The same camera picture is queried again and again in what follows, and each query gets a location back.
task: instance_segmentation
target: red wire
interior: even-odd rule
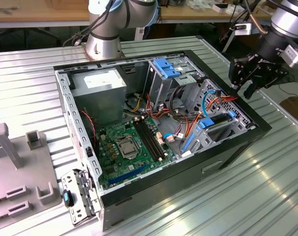
[[[93,139],[94,139],[94,149],[96,148],[96,132],[95,132],[95,128],[94,128],[94,124],[92,121],[92,117],[90,117],[87,113],[85,113],[84,111],[80,111],[81,113],[85,114],[85,116],[89,119],[89,121],[91,122],[92,128],[93,128]]]

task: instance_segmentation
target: aluminum table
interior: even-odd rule
[[[191,49],[228,81],[229,61],[194,36],[124,42],[122,48],[126,56]],[[45,132],[61,191],[61,176],[79,163],[52,67],[84,61],[81,47],[0,53],[0,122],[8,124],[10,138]],[[221,172],[103,233],[96,219],[74,228],[61,203],[1,229],[0,236],[298,235],[298,122],[264,91],[248,103],[272,130]]]

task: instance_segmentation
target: metal bracket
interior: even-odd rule
[[[74,205],[69,208],[74,226],[94,216],[99,217],[102,207],[87,171],[72,170],[61,181],[64,190],[70,191],[74,200]]]

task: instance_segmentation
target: orange wire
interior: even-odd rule
[[[96,148],[96,132],[95,132],[94,124],[93,124],[93,121],[92,121],[92,117],[90,117],[90,116],[89,116],[86,112],[84,112],[84,111],[80,111],[80,112],[83,113],[83,114],[89,119],[89,121],[91,122],[92,129],[93,129],[94,148]]]
[[[191,130],[192,130],[192,128],[194,127],[194,125],[196,124],[196,122],[197,122],[197,120],[199,119],[200,115],[201,115],[201,113],[199,113],[199,114],[197,115],[197,117],[193,120],[193,123],[191,124],[191,126],[190,126],[190,128],[189,128],[189,130],[188,130],[187,136],[188,136],[188,134],[191,132]]]

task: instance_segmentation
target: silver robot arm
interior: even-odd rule
[[[108,0],[90,0],[89,12],[92,24],[106,11]],[[91,60],[113,59],[122,56],[119,31],[125,28],[146,27],[156,22],[159,14],[157,0],[115,0],[109,13],[98,20],[89,35],[86,53]]]

